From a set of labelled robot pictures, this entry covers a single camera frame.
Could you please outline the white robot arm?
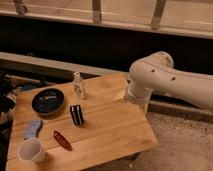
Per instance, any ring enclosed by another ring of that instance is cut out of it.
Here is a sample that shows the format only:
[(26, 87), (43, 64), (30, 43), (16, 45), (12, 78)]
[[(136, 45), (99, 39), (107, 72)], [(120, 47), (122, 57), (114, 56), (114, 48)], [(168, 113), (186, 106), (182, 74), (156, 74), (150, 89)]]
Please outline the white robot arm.
[(153, 91), (160, 91), (213, 113), (213, 76), (174, 69), (174, 61), (166, 52), (136, 60), (129, 75), (125, 97), (134, 104), (145, 104)]

